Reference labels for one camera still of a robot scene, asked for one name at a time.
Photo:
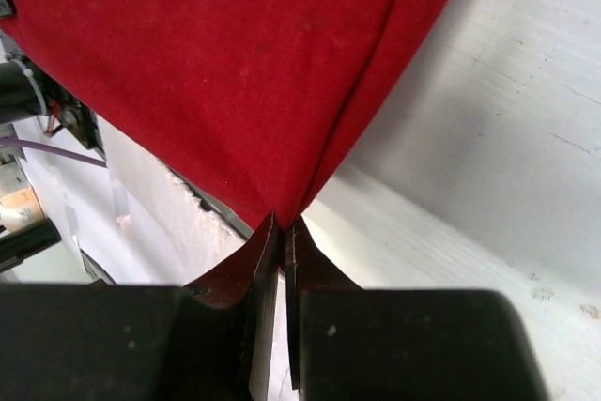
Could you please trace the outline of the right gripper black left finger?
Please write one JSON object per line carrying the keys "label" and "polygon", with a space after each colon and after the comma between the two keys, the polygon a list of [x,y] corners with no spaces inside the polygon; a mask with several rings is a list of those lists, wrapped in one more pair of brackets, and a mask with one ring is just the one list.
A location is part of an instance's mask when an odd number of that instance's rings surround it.
{"label": "right gripper black left finger", "polygon": [[280,229],[185,286],[4,284],[5,400],[264,400]]}

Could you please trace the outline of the red t shirt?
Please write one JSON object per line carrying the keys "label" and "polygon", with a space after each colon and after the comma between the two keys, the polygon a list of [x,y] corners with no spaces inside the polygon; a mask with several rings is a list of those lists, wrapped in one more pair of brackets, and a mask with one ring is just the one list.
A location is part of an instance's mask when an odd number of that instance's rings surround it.
{"label": "red t shirt", "polygon": [[291,225],[448,0],[12,0],[1,28],[250,226]]}

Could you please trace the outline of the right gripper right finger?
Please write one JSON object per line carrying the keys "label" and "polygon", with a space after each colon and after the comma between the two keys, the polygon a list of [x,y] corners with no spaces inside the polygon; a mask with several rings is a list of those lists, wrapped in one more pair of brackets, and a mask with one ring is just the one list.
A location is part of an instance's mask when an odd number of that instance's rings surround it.
{"label": "right gripper right finger", "polygon": [[545,400],[516,308],[474,288],[366,289],[316,246],[285,238],[288,351],[302,400]]}

